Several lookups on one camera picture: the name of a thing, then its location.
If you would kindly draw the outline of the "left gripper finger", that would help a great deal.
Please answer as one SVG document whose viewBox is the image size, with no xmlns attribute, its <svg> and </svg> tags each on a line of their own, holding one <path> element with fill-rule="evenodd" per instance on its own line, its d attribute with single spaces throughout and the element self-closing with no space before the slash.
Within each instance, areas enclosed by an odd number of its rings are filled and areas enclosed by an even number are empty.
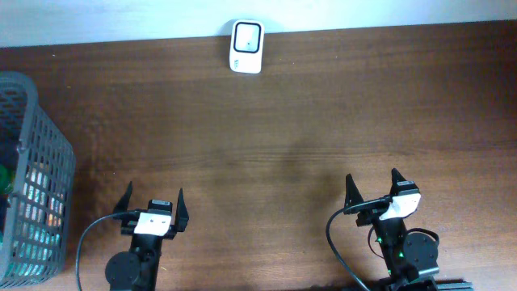
<svg viewBox="0 0 517 291">
<path fill-rule="evenodd" d="M 122 197 L 119 199 L 119 201 L 116 203 L 116 206 L 114 207 L 112 214 L 114 215 L 114 220 L 128 220 L 132 217 L 132 211 L 128 210 L 129 201 L 132 195 L 132 181 L 128 183 L 128 186 L 122 195 Z"/>
<path fill-rule="evenodd" d="M 187 211 L 187 206 L 185 204 L 183 190 L 180 189 L 177 200 L 176 212 L 174 215 L 174 232 L 184 232 L 187 228 L 188 221 L 189 214 Z"/>
</svg>

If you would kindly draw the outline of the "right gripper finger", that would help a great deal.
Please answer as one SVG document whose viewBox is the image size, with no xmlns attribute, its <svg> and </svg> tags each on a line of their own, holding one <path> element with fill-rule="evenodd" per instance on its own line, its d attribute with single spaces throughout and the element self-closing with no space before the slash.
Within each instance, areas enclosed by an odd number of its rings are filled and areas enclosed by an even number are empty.
<svg viewBox="0 0 517 291">
<path fill-rule="evenodd" d="M 393 168 L 391 170 L 391 180 L 392 186 L 389 192 L 390 196 L 398 196 L 401 191 L 406 189 L 407 180 L 403 177 L 397 168 Z"/>
<path fill-rule="evenodd" d="M 361 205 L 362 203 L 364 203 L 364 199 L 361 196 L 359 189 L 356 187 L 352 175 L 347 174 L 344 202 L 344 208 L 346 209 L 345 214 L 357 213 L 357 210 L 354 210 L 352 207 L 355 205 Z"/>
</svg>

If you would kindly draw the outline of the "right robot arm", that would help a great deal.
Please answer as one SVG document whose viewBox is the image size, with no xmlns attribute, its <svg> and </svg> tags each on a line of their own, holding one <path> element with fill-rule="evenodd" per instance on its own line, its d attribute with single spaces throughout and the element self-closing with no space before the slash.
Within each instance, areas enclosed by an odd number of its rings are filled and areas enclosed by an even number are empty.
<svg viewBox="0 0 517 291">
<path fill-rule="evenodd" d="M 375 290 L 472 290 L 470 282 L 438 282 L 439 236 L 423 228 L 408 229 L 404 219 L 416 212 L 421 193 L 415 182 L 391 170 L 389 194 L 364 200 L 351 175 L 346 176 L 346 214 L 357 216 L 358 227 L 368 226 L 376 236 L 380 257 L 389 277 L 380 280 Z"/>
</svg>

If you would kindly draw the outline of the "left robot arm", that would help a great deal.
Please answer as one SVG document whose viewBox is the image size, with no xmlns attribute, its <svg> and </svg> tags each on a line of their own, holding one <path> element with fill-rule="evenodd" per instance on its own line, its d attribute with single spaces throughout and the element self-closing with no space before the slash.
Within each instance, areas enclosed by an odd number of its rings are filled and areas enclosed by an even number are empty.
<svg viewBox="0 0 517 291">
<path fill-rule="evenodd" d="M 182 191 L 176 204 L 152 199 L 146 209 L 132 211 L 128 209 L 131 195 L 130 183 L 113 209 L 114 218 L 121 221 L 120 233 L 131 238 L 130 247 L 109 259 L 105 277 L 111 290 L 153 291 L 157 284 L 162 243 L 186 230 L 189 214 Z"/>
</svg>

